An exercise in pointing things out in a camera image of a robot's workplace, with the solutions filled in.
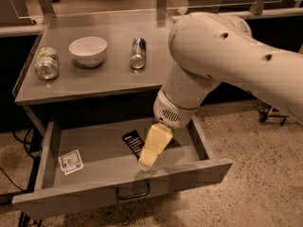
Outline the white gripper with vent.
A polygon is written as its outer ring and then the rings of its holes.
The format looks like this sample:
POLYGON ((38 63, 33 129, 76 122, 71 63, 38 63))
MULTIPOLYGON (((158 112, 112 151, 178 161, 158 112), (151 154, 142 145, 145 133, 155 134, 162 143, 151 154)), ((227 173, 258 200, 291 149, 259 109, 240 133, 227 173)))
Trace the white gripper with vent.
POLYGON ((153 124, 147 133, 145 145, 140 151, 139 168, 149 171, 172 139, 171 129, 185 127, 196 112, 197 108, 183 109, 175 106, 160 90, 153 104, 154 117, 160 123, 153 124))

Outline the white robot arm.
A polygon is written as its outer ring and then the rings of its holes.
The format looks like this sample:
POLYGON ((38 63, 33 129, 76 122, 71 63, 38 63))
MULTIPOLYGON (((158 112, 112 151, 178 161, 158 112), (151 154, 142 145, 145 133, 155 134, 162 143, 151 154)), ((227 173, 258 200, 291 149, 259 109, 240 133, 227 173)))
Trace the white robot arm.
POLYGON ((303 122, 303 55, 255 40, 240 17, 190 13, 172 26, 169 52, 174 65, 153 104, 157 123, 140 152, 142 170, 152 168, 171 131, 185 127, 223 82, 303 122))

